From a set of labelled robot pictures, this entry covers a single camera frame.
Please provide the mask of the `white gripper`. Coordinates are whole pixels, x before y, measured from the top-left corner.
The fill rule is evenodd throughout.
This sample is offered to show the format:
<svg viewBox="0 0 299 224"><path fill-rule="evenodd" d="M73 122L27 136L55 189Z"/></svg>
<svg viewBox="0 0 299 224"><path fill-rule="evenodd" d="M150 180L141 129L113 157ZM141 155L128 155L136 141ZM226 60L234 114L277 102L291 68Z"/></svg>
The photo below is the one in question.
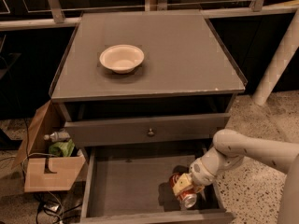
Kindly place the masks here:
<svg viewBox="0 0 299 224"><path fill-rule="evenodd" d="M176 196L186 191L193 192L193 190L199 193L204 190L205 186L215 181L215 176L208 171L200 158L190 165L189 173L172 175L172 190Z"/></svg>

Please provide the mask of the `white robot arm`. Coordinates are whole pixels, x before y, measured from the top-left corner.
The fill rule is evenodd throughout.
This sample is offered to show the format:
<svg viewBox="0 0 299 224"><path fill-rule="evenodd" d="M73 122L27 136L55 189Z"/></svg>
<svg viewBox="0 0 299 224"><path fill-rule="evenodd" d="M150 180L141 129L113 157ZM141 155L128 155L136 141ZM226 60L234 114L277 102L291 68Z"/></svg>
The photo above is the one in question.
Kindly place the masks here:
<svg viewBox="0 0 299 224"><path fill-rule="evenodd" d="M169 179L174 195L184 207L193 207L195 194L226 170L252 158L287 175L278 211L278 224L299 222L299 145L247 137L230 129L217 131L212 147L196 159L189 171Z"/></svg>

